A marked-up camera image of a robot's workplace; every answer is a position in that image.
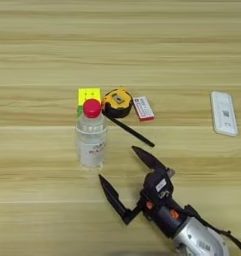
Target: small box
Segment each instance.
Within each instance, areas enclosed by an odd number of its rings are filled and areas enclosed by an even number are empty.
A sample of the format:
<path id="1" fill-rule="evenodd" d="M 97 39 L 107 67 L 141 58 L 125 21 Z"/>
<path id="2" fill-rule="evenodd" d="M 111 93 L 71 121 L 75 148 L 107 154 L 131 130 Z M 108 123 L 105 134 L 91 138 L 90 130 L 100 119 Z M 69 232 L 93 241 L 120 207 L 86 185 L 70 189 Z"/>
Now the small box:
<path id="1" fill-rule="evenodd" d="M 148 103 L 147 97 L 134 97 L 133 104 L 140 121 L 152 120 L 155 115 Z"/>

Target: wooden table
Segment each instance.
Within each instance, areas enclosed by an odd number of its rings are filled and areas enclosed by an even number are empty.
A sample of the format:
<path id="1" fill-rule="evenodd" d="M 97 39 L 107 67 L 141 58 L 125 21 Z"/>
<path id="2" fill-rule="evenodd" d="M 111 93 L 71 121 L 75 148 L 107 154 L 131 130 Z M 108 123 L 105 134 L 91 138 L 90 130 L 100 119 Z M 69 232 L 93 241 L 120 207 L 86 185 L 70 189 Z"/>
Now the wooden table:
<path id="1" fill-rule="evenodd" d="M 156 115 L 125 119 L 153 149 L 110 123 L 101 173 L 121 199 L 138 199 L 142 146 L 176 170 L 181 205 L 241 239 L 241 0 L 0 0 L 0 256 L 172 251 L 142 215 L 125 227 L 76 161 L 76 90 L 119 85 Z M 232 94 L 239 136 L 213 132 L 213 90 Z"/>

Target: water bottle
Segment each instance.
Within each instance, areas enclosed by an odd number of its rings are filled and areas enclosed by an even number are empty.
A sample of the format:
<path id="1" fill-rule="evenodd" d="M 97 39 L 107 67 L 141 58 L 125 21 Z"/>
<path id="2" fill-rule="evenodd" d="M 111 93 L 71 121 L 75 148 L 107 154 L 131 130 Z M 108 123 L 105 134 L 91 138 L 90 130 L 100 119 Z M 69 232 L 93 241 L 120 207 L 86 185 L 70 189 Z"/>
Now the water bottle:
<path id="1" fill-rule="evenodd" d="M 107 121 L 98 100 L 86 100 L 77 120 L 77 149 L 80 163 L 88 168 L 102 166 L 107 139 Z"/>

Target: white remote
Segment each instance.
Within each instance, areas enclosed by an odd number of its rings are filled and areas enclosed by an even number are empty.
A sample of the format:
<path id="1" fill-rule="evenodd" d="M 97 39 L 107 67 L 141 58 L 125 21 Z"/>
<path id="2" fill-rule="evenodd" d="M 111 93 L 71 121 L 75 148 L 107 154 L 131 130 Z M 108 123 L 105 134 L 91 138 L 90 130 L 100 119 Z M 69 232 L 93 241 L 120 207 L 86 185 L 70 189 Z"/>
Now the white remote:
<path id="1" fill-rule="evenodd" d="M 238 135 L 231 95 L 223 92 L 212 92 L 211 103 L 215 132 L 229 136 Z"/>

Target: yellow tape measure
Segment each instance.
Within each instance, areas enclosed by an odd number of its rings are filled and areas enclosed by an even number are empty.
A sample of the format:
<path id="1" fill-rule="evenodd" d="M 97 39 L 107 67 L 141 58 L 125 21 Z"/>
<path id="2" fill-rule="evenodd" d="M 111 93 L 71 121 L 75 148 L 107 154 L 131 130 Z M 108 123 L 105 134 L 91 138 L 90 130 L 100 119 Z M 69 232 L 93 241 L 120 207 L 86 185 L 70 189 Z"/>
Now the yellow tape measure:
<path id="1" fill-rule="evenodd" d="M 125 117 L 130 113 L 131 108 L 132 96 L 124 88 L 107 93 L 102 100 L 103 111 L 111 117 Z"/>

